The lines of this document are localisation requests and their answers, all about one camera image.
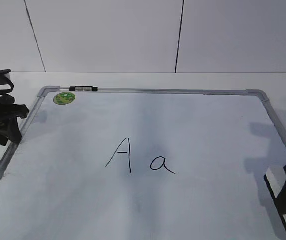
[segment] round sticker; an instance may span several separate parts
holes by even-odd
[[[70,104],[75,100],[75,94],[71,92],[61,92],[58,95],[56,95],[53,99],[54,103],[57,105],[66,105]]]

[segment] white table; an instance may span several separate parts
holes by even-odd
[[[286,129],[286,73],[47,73],[13,72],[12,95],[29,108],[43,86],[132,89],[263,90]],[[0,146],[0,159],[6,147]]]

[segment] gray plastic corner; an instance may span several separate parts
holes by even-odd
[[[257,89],[249,89],[246,90],[247,94],[249,96],[256,96],[259,98],[260,101],[262,102],[269,102],[269,98],[267,97],[266,93],[262,90],[257,90]]]
[[[60,90],[60,86],[45,86],[39,91],[37,97],[38,98],[46,97],[48,93],[57,92],[59,90]]]

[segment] white surface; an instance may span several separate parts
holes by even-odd
[[[43,86],[98,86],[135,89],[261,89],[286,129],[286,73],[208,73],[208,74],[137,74],[137,73],[32,73],[12,72],[13,96],[17,104],[31,108]],[[0,159],[5,147],[0,146]]]
[[[23,0],[0,0],[0,70],[44,71]]]
[[[0,182],[0,239],[285,239],[261,176],[286,149],[258,98],[56,94]],[[124,138],[132,173],[104,167]]]
[[[173,73],[181,0],[28,0],[48,72]]]
[[[283,170],[283,167],[271,166],[270,168],[268,168],[266,172],[266,177],[274,193],[274,196],[277,197],[280,191],[282,190],[286,180],[286,175]]]
[[[178,73],[286,73],[286,1],[185,0]]]

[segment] white wall panel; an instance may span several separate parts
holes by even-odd
[[[286,0],[185,0],[177,72],[286,72]]]
[[[182,0],[28,0],[48,72],[174,72]]]
[[[0,70],[44,71],[24,0],[0,0]]]

